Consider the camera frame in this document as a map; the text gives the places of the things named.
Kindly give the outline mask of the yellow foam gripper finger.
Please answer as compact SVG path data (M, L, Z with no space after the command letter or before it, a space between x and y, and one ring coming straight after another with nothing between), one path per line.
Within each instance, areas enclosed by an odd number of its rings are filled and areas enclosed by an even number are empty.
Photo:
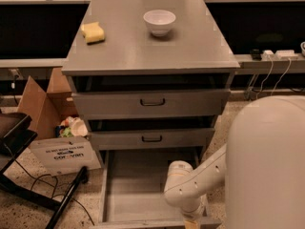
M185 229L200 229L200 225L197 221L184 221Z

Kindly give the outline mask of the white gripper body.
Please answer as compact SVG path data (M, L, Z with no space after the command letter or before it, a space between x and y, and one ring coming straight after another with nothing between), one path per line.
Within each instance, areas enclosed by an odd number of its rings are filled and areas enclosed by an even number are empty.
M205 211L205 203L203 197L186 198L182 202L180 212L184 220L196 221L202 218Z

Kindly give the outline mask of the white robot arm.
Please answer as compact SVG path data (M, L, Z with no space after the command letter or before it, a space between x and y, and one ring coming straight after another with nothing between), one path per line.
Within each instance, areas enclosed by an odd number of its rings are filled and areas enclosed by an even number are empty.
M198 168L170 165L165 200L199 229L200 197L220 182L227 229L305 229L304 96L269 96L245 106L226 145Z

